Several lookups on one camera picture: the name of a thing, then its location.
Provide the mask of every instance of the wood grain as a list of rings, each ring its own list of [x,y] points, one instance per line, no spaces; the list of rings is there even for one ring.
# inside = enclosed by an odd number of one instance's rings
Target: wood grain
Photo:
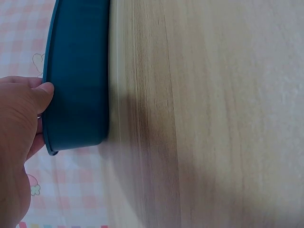
[[[112,228],[304,227],[304,2],[113,0]]]

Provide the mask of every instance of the pink checkered tablecloth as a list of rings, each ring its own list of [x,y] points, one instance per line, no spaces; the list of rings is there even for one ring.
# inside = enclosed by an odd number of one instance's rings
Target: pink checkered tablecloth
[[[0,77],[42,76],[54,4],[55,0],[0,0]],[[55,157],[43,148],[33,156],[26,163],[31,205],[20,227],[105,227],[100,160],[97,147]]]

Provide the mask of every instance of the teal container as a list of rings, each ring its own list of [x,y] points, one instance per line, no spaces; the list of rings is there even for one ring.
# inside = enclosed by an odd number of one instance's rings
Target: teal container
[[[50,155],[98,145],[108,135],[110,0],[57,0],[50,24],[43,82],[54,98],[42,115]]]

